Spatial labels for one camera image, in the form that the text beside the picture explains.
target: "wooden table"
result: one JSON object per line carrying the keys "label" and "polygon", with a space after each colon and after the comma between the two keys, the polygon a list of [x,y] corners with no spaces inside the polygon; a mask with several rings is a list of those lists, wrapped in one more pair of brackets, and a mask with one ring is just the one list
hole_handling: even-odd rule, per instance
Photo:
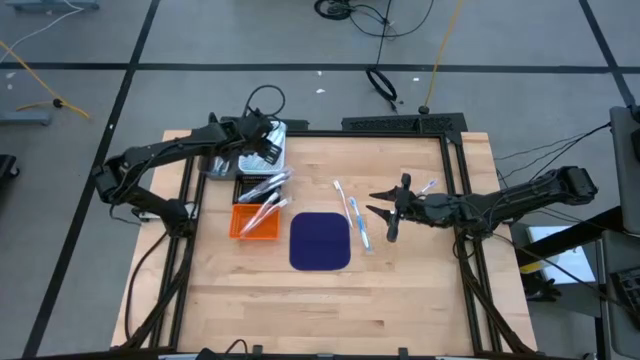
{"label": "wooden table", "polygon": [[[167,131],[165,139],[188,135]],[[472,189],[496,191],[489,139],[464,133]],[[293,204],[283,210],[278,241],[238,241],[228,237],[233,182],[208,181],[189,278],[179,351],[203,347],[224,351],[235,339],[261,344],[267,353],[472,355],[459,264],[452,254],[453,230],[403,222],[395,244],[385,239],[384,221],[365,208],[391,208],[368,197],[399,184],[403,172],[416,191],[431,179],[431,192],[447,192],[439,141],[427,138],[287,138],[286,161],[295,170],[284,187]],[[456,189],[461,191],[455,151],[450,147]],[[184,163],[155,170],[151,191],[177,197]],[[195,178],[190,194],[195,192]],[[300,212],[343,213],[333,180],[355,196],[363,212],[374,255],[366,255],[351,232],[351,262],[334,272],[300,272],[289,264],[289,225]],[[132,261],[164,231],[142,226]],[[508,236],[506,228],[498,232]],[[142,266],[132,303],[135,329],[155,304],[168,241]],[[513,248],[498,238],[484,241],[493,299],[525,344],[536,348]],[[124,341],[124,298],[113,344]],[[486,317],[477,305],[484,348]],[[173,306],[167,310],[171,318]],[[168,325],[163,337],[168,336]]]}

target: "black floor stripe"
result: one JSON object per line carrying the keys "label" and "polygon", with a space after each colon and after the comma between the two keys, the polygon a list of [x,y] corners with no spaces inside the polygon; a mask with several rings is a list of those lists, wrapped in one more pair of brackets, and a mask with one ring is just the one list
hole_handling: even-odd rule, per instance
{"label": "black floor stripe", "polygon": [[[31,62],[34,70],[128,70],[127,63],[58,63]],[[369,64],[189,64],[189,63],[141,63],[136,71],[363,71]],[[381,71],[431,72],[433,65],[380,64]],[[0,70],[22,69],[17,63],[2,63]],[[617,67],[622,74],[640,74],[640,66]],[[545,65],[440,65],[438,72],[488,73],[488,74],[606,74],[608,66],[545,66]]]}
{"label": "black floor stripe", "polygon": [[622,99],[624,100],[625,105],[629,106],[631,104],[635,104],[635,99],[631,94],[631,90],[629,90],[629,86],[627,85],[627,82],[624,80],[624,76],[622,75],[622,72],[618,67],[618,63],[616,62],[616,59],[613,56],[613,52],[611,52],[611,48],[609,47],[609,44],[607,44],[607,40],[605,39],[604,34],[602,33],[602,29],[600,29],[600,25],[598,25],[598,21],[596,20],[596,17],[593,14],[593,10],[591,9],[589,2],[587,2],[587,0],[579,0],[579,1],[580,1],[580,6],[582,7],[582,11],[584,12],[585,17],[587,18],[587,22],[589,23],[589,27],[593,32],[593,36],[595,36],[596,42],[600,47],[600,51],[602,51],[602,56],[604,56],[604,59],[607,62],[607,65],[609,66],[609,69],[611,69],[611,74],[613,75],[613,79],[615,80],[616,85],[618,86],[618,91],[620,92],[620,95],[622,96]]}
{"label": "black floor stripe", "polygon": [[[179,64],[145,63],[141,71],[364,71],[369,64]],[[431,72],[433,65],[380,64],[381,71]],[[606,66],[440,65],[438,72],[505,74],[604,74]]]}
{"label": "black floor stripe", "polygon": [[[142,50],[144,49],[144,45],[147,41],[149,30],[153,24],[153,19],[156,15],[156,11],[158,10],[159,3],[160,0],[152,0],[151,5],[149,6],[147,16],[145,17],[142,25],[142,30],[138,35],[136,46],[133,50],[133,54],[131,55],[131,61],[129,62],[130,66],[128,67],[127,72],[124,75],[124,79],[122,80],[122,84],[120,85],[120,90],[118,91],[115,104],[111,110],[111,115],[109,115],[109,121],[104,129],[100,145],[98,145],[98,151],[93,159],[92,168],[102,164],[107,156],[107,151],[111,144],[111,139],[113,138],[113,133],[116,130],[118,119],[120,118],[122,108],[131,87],[131,81],[135,74],[135,65],[140,61],[140,56],[142,55]],[[69,263],[71,262],[71,257],[78,241],[80,230],[82,229],[82,224],[85,216],[87,215],[89,204],[93,197],[94,187],[95,184],[93,179],[91,177],[87,177],[84,189],[82,190],[82,196],[80,197],[80,202],[78,203],[78,207],[76,208],[73,219],[71,220],[69,232],[67,233],[64,245],[62,246],[58,262],[56,263],[49,286],[47,287],[44,299],[40,305],[40,310],[38,311],[35,323],[33,324],[33,328],[29,334],[29,339],[27,340],[22,357],[35,357],[38,353],[38,349],[42,343],[42,338],[44,337],[44,333],[47,329],[53,308],[55,307],[56,299],[60,293],[60,288],[62,287]]]}
{"label": "black floor stripe", "polygon": [[[127,63],[65,63],[65,62],[28,62],[34,70],[127,70]],[[2,63],[0,70],[22,69],[19,63]]]}

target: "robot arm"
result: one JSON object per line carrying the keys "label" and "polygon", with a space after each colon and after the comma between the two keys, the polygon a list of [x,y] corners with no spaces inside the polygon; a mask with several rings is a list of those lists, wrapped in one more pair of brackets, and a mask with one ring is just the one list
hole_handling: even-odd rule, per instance
{"label": "robot arm", "polygon": [[138,185],[147,170],[198,155],[230,158],[257,153],[274,164],[282,152],[267,139],[273,125],[259,110],[241,118],[221,120],[211,114],[209,125],[193,129],[189,136],[132,147],[95,167],[91,175],[100,199],[111,205],[128,203],[136,212],[156,214],[170,235],[187,235],[192,225],[184,205],[177,199],[165,200]]}
{"label": "robot arm", "polygon": [[409,190],[411,176],[402,175],[402,187],[370,194],[394,201],[395,211],[367,205],[389,226],[387,240],[395,242],[400,220],[432,227],[458,226],[474,238],[486,238],[504,220],[554,203],[582,205],[591,202],[598,192],[585,169],[562,167],[520,185],[487,195],[416,195]]}

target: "toothbrush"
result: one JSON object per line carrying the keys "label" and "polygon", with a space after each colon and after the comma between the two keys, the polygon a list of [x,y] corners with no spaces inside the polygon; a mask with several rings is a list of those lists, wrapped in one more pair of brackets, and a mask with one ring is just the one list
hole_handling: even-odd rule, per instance
{"label": "toothbrush", "polygon": [[260,225],[266,218],[268,218],[269,216],[271,216],[271,214],[276,212],[276,210],[282,209],[283,207],[289,205],[290,203],[291,203],[291,198],[290,197],[288,197],[286,199],[283,199],[283,200],[280,200],[280,202],[278,202],[277,204],[275,204],[272,207],[270,207],[269,209],[267,209],[267,211],[265,211],[264,214],[262,214],[259,218],[257,218],[253,222],[253,224],[251,224],[251,228],[247,228],[245,226],[245,228],[242,229],[242,231],[240,232],[240,236],[244,236],[246,233],[251,231],[251,229],[253,229],[256,226]]}
{"label": "toothbrush", "polygon": [[358,227],[360,228],[360,236],[362,237],[362,243],[364,244],[364,248],[367,251],[367,253],[371,253],[373,249],[371,248],[371,243],[369,242],[369,237],[367,236],[367,229],[364,226],[364,220],[362,219],[362,216],[360,215],[360,211],[358,210],[358,204],[356,203],[356,199],[353,196],[351,196],[349,198],[349,202],[351,203],[353,210],[355,210],[356,212],[356,219],[358,220]]}
{"label": "toothbrush", "polygon": [[351,221],[351,215],[349,214],[349,208],[347,207],[347,200],[344,197],[344,191],[342,191],[342,186],[340,186],[340,182],[338,180],[333,180],[333,186],[335,186],[336,190],[342,196],[342,205],[344,205],[344,214],[347,216],[347,220],[349,220],[349,226],[353,229],[353,222]]}
{"label": "toothbrush", "polygon": [[267,206],[271,205],[273,202],[276,201],[276,199],[280,196],[280,192],[279,191],[274,191],[273,194],[271,194],[271,196],[269,196],[269,198],[267,199],[267,201],[264,202],[264,204],[262,204],[262,206],[260,206],[260,209],[258,209],[258,211],[256,212],[256,214],[251,218],[251,220],[249,220],[249,222],[247,223],[247,225],[244,226],[244,228],[242,229],[242,231],[240,231],[240,234],[244,234],[246,233],[249,229],[253,228],[254,226],[256,226],[256,222],[260,219],[260,217],[263,215],[263,213],[265,212],[265,210],[267,209]]}

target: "orange basket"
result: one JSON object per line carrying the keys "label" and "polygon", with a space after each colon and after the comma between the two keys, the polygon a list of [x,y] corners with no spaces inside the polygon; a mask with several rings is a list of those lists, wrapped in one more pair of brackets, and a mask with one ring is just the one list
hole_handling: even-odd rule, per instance
{"label": "orange basket", "polygon": [[249,231],[244,237],[240,236],[240,231],[258,212],[262,204],[236,204],[233,205],[231,215],[231,226],[229,227],[229,237],[242,240],[276,240],[280,235],[280,210],[276,210],[268,218],[264,219],[258,226]]}

